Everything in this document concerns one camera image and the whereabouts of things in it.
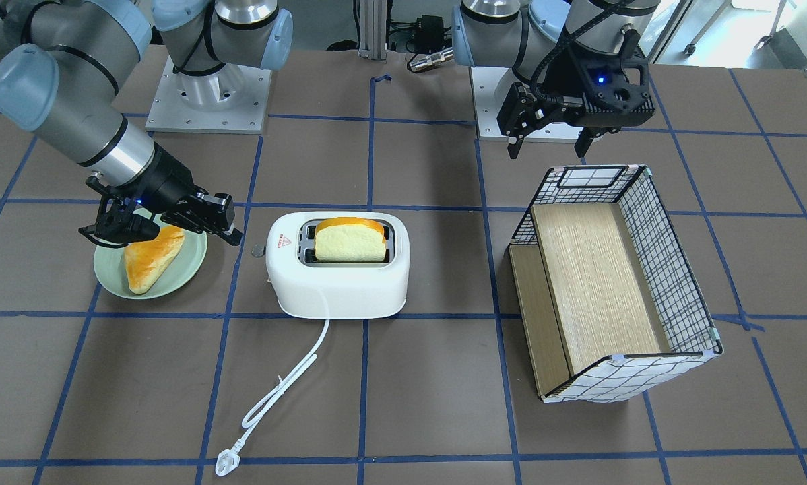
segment white mounting plate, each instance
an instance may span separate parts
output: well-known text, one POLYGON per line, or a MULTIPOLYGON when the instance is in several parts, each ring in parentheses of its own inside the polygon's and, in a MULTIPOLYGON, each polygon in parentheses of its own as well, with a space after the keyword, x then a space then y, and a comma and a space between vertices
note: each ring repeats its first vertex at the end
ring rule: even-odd
MULTIPOLYGON (((508 72, 508 67, 472 67, 470 80, 472 81, 472 102, 475 104, 475 116, 478 120, 478 139, 503 140, 508 136, 499 131, 496 124, 496 115, 502 102, 496 101, 494 91, 499 80, 508 72)), ((577 141, 580 128, 568 126, 566 123, 551 123, 545 129, 533 132, 526 137, 526 142, 546 143, 573 143, 577 141)))
POLYGON ((245 77, 245 92, 240 104, 221 111, 200 111, 182 101, 178 81, 173 74, 173 62, 167 58, 161 82, 146 129, 169 133, 232 133, 259 135, 263 132, 266 108, 269 101, 271 71, 239 65, 245 77))

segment green plate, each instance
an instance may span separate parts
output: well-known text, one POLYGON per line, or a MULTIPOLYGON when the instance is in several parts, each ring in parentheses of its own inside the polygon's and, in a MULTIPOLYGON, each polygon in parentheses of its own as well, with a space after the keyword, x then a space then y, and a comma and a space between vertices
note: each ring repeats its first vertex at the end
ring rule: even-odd
MULTIPOLYGON (((145 209, 139 209, 137 213, 147 218, 150 216, 145 209)), ((159 215, 155 216, 154 221, 162 227, 166 225, 161 222, 159 215)), ((111 294, 127 300, 150 300, 182 288, 182 285, 185 285, 203 264, 208 243, 206 233, 196 234, 186 230, 185 242, 182 243, 179 254, 145 294, 134 294, 129 289, 129 277, 125 273, 125 248, 111 249, 98 246, 95 249, 92 267, 95 268, 95 276, 101 286, 111 294)))

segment bread slice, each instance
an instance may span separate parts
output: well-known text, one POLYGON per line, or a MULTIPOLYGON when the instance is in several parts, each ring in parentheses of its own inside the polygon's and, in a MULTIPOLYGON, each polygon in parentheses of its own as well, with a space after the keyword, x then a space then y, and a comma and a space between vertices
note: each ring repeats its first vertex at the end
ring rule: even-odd
POLYGON ((317 225, 317 261, 380 262, 385 259, 385 229, 373 219, 330 218, 317 225))
POLYGON ((166 225, 158 237, 144 242, 133 242, 125 248, 125 273, 129 277, 129 288, 134 294, 149 291, 170 262, 179 254, 185 242, 182 228, 166 225))

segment wooden panel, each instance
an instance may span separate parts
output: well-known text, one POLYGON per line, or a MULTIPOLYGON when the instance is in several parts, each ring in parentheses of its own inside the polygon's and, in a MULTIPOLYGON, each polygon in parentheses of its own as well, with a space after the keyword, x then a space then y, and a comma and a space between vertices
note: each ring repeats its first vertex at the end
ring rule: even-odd
POLYGON ((554 301, 538 246, 509 246, 509 256, 529 343, 529 358, 536 375, 536 390, 543 396, 571 378, 554 301))
POLYGON ((532 214, 572 374, 612 354, 668 351, 619 207, 551 203, 532 214))

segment white cable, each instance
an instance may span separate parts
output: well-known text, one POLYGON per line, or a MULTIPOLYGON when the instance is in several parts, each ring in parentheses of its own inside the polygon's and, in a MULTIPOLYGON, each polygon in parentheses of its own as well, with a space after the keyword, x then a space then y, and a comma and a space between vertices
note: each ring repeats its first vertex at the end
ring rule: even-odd
POLYGON ((218 476, 225 476, 229 472, 233 472, 236 467, 239 466, 239 451, 245 445, 245 441, 251 435, 253 430, 259 424, 259 421, 262 420, 263 416, 265 416, 266 412, 271 409, 272 406, 278 402, 278 399, 281 399, 281 396, 284 395, 287 389, 298 380, 299 377, 304 374, 308 368, 317 361, 317 349, 320 348, 320 344, 323 343, 323 339, 326 338, 326 332, 329 331, 329 319, 326 319, 326 323, 323 325, 323 331, 320 333, 320 338, 317 338, 317 343, 311 347, 311 350, 308 351, 308 354, 305 355, 304 359, 299 361, 296 366, 290 371, 290 374, 287 374, 286 377, 281 379, 281 376, 278 375, 278 384, 275 386, 268 394, 265 394, 263 399, 260 399, 259 402, 253 405, 250 411, 245 414, 243 418, 243 423, 241 426, 245 428, 245 433, 241 436, 241 438, 237 439, 236 442, 233 444, 232 448, 227 448, 221 453, 218 454, 218 463, 215 465, 215 474, 218 476))

